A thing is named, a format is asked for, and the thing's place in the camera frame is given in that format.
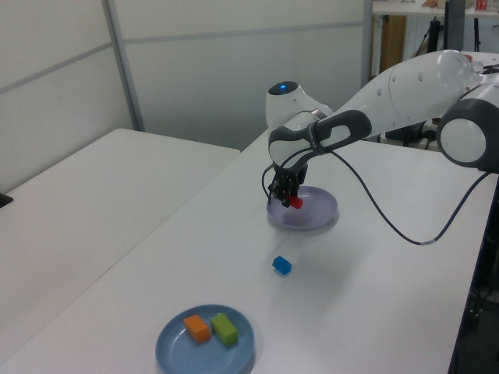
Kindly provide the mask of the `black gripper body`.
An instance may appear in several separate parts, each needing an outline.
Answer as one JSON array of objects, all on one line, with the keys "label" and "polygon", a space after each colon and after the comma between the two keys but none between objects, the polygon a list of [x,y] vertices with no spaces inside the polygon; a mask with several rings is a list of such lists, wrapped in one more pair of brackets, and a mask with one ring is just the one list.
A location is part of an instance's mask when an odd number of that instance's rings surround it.
[{"label": "black gripper body", "polygon": [[276,163],[272,164],[274,169],[273,183],[287,185],[288,181],[296,185],[302,185],[305,181],[308,164],[304,164],[300,168],[282,168]]}]

